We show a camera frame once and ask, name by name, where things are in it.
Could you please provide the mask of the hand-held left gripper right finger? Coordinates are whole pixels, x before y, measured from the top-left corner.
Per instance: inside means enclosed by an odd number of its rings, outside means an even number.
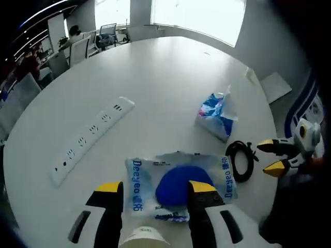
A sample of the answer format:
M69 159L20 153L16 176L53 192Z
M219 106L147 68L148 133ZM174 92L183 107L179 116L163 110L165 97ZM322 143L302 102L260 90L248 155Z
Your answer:
M193 247L261 247L257 223L208 183L189 181L188 212Z

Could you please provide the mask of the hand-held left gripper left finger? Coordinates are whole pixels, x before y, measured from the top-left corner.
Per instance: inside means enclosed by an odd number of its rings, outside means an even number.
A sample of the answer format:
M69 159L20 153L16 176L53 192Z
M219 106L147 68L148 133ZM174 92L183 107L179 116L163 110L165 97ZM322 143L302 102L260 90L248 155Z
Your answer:
M97 226L94 247L118 247L124 209L124 185L115 181L99 185L85 203L104 209Z

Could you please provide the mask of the person's right hand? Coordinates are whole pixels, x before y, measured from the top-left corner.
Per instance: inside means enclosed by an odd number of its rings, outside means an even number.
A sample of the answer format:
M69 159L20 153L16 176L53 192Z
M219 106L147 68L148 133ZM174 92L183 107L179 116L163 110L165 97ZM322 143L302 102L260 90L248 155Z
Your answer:
M311 158L300 166L300 173L310 175L320 180L327 180L330 177L330 166L326 155L320 158Z

